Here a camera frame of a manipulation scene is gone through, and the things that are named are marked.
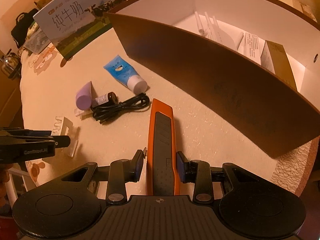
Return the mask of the person's left hand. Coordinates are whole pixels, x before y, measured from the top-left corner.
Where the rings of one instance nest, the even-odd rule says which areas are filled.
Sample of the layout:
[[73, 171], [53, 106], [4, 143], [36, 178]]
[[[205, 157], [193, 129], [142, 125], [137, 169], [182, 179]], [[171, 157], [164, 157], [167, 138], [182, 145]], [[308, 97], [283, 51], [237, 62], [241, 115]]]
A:
[[5, 183], [9, 181], [8, 170], [13, 167], [13, 164], [1, 164], [0, 167], [0, 207], [5, 205], [5, 195], [7, 194]]

